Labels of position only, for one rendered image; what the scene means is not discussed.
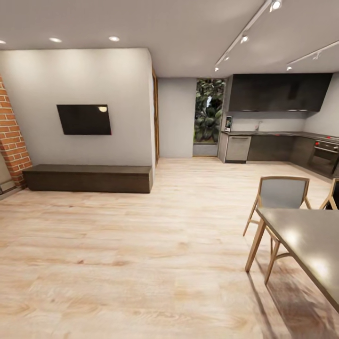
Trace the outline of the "poster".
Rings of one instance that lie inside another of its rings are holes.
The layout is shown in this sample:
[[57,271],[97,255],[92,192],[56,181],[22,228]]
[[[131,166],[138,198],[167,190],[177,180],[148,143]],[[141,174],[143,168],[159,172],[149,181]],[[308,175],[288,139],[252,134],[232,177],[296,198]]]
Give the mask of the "poster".
[[233,118],[233,116],[227,116],[226,117],[226,125],[225,125],[224,131],[231,132],[232,118]]

